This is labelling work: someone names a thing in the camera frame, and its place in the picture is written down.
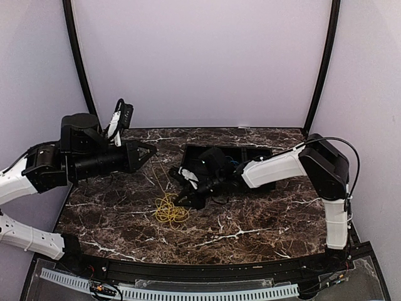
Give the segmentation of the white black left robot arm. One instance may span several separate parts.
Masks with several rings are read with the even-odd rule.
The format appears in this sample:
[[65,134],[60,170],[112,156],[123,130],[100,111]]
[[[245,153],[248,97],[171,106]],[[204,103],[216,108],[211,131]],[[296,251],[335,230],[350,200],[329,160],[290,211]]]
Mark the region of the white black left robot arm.
[[[157,152],[155,146],[137,140],[112,141],[117,137],[117,133],[102,134],[95,115],[63,117],[58,141],[31,147],[1,171],[1,203],[113,172],[131,174]],[[75,235],[42,231],[1,213],[1,241],[53,260],[63,259],[75,273],[88,269]]]

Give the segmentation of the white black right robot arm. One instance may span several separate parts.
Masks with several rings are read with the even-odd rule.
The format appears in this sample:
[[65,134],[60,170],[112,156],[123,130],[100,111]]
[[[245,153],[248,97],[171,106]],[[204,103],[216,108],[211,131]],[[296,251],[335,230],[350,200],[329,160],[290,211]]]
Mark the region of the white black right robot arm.
[[272,182],[307,177],[325,210],[326,246],[330,250],[320,257],[320,267],[333,272],[344,261],[341,250],[348,244],[351,200],[360,176],[356,174],[350,180],[350,162],[332,144],[334,141],[355,149],[344,139],[311,134],[305,141],[278,154],[256,156],[234,164],[221,148],[213,146],[199,156],[202,170],[187,166],[170,168],[169,175],[182,187],[174,204],[202,209],[206,199],[222,189],[257,189]]

